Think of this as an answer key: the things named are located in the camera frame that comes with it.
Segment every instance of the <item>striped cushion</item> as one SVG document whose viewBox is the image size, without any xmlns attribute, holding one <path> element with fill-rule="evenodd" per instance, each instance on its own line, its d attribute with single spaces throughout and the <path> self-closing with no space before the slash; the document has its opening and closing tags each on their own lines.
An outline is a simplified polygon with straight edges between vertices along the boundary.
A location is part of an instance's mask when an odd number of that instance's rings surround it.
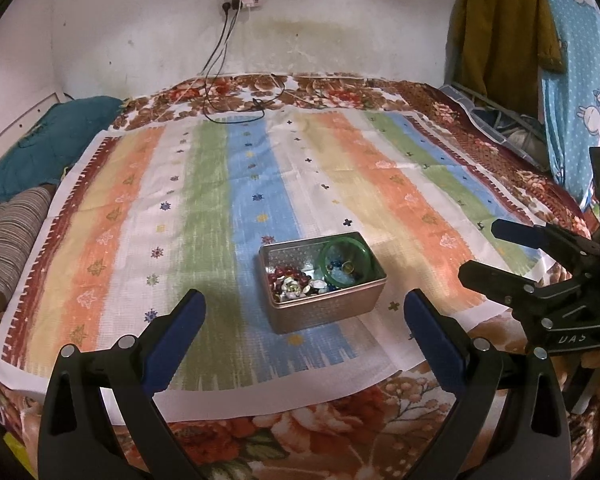
<svg viewBox="0 0 600 480">
<path fill-rule="evenodd" d="M 51 195 L 44 187 L 34 187 L 0 205 L 0 311 L 18 285 L 46 218 Z"/>
</svg>

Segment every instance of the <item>orange stripe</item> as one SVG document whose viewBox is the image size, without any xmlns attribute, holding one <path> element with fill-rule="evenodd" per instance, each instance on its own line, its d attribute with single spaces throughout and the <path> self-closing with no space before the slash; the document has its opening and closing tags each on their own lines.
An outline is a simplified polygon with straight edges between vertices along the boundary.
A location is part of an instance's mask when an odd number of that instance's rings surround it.
<svg viewBox="0 0 600 480">
<path fill-rule="evenodd" d="M 476 292 L 464 288 L 458 280 L 458 268 L 473 255 L 461 235 L 449 225 L 420 194 L 418 188 L 375 146 L 363 137 L 339 112 L 312 114 L 336 138 L 349 154 L 360 173 L 381 193 L 397 219 L 417 238 L 423 256 L 458 306 L 475 306 L 484 301 Z M 453 249 L 440 246 L 440 233 L 456 239 Z"/>
<path fill-rule="evenodd" d="M 148 128 L 131 139 L 137 147 L 122 158 L 116 151 L 124 148 L 122 142 L 111 154 L 109 163 L 119 165 L 115 180 L 110 185 L 107 199 L 101 207 L 99 222 L 90 233 L 76 263 L 77 270 L 72 289 L 63 306 L 61 342 L 72 342 L 83 352 L 96 349 L 100 328 L 100 316 L 109 291 L 114 262 L 120 244 L 120 231 L 126 216 L 140 191 L 140 183 L 151 161 L 154 149 L 165 127 Z M 106 244 L 99 243 L 101 237 L 108 238 Z"/>
</svg>

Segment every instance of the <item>silver screw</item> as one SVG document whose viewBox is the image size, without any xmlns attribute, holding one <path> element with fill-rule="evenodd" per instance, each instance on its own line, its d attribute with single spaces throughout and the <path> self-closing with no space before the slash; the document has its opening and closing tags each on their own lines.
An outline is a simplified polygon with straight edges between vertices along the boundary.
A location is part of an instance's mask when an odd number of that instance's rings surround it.
<svg viewBox="0 0 600 480">
<path fill-rule="evenodd" d="M 60 355 L 62 357 L 71 357 L 75 352 L 75 346 L 73 345 L 64 345 L 62 350 L 60 351 Z"/>
<path fill-rule="evenodd" d="M 131 348 L 136 342 L 136 337 L 133 335 L 123 335 L 118 339 L 118 346 L 120 348 Z"/>
<path fill-rule="evenodd" d="M 483 337 L 477 337 L 474 339 L 474 348 L 478 349 L 480 352 L 486 352 L 491 348 L 491 343 Z"/>
<path fill-rule="evenodd" d="M 544 348 L 540 348 L 539 346 L 534 348 L 534 355 L 538 359 L 546 359 L 546 350 Z"/>
</svg>

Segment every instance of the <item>rectangular tin box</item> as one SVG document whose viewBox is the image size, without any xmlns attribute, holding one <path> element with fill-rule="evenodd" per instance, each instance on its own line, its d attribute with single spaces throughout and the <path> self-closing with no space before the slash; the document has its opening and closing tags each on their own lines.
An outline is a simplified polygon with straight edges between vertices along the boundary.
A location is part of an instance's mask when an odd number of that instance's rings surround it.
<svg viewBox="0 0 600 480">
<path fill-rule="evenodd" d="M 292 266 L 307 271 L 314 268 L 324 245 L 341 236 L 355 238 L 369 248 L 372 259 L 370 281 L 362 285 L 350 286 L 328 294 L 311 296 L 300 300 L 277 303 L 269 288 L 267 267 Z M 333 321 L 359 316 L 373 309 L 382 288 L 386 274 L 373 251 L 359 232 L 306 238 L 291 242 L 263 245 L 260 248 L 260 277 L 267 295 L 266 311 L 274 332 L 285 334 L 303 328 L 318 326 Z"/>
</svg>

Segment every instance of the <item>blue flower motif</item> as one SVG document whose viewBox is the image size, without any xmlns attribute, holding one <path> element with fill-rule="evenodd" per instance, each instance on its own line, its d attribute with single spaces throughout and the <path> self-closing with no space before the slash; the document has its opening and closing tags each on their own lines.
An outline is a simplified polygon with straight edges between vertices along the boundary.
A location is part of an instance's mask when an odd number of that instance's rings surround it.
<svg viewBox="0 0 600 480">
<path fill-rule="evenodd" d="M 144 321 L 147 323 L 151 323 L 157 317 L 158 313 L 154 309 L 151 309 L 149 312 L 144 313 Z"/>
</svg>

